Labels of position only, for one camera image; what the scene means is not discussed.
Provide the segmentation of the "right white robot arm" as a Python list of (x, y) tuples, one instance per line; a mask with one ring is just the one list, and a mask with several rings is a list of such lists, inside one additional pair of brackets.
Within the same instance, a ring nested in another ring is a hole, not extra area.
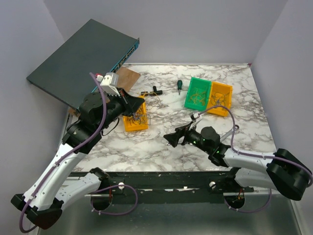
[(216, 166), (230, 167), (235, 175), (225, 179), (225, 187), (235, 192), (241, 187), (274, 189), (288, 199), (299, 201), (312, 182), (312, 172), (285, 149), (274, 153), (256, 153), (233, 150), (221, 142), (220, 135), (211, 126), (197, 132), (192, 124), (181, 126), (163, 136), (172, 147), (190, 143), (208, 154)]

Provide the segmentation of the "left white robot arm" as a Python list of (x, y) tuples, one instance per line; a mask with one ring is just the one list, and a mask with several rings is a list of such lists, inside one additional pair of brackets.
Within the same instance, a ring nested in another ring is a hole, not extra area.
[(15, 194), (12, 205), (22, 212), (20, 231), (49, 229), (63, 211), (89, 193), (111, 193), (115, 187), (110, 176), (94, 168), (83, 178), (62, 188), (72, 170), (102, 139), (101, 132), (119, 116), (133, 116), (144, 98), (129, 95), (122, 88), (105, 101), (102, 91), (88, 94), (79, 107), (79, 119), (67, 128), (59, 149), (36, 183), (23, 194)]

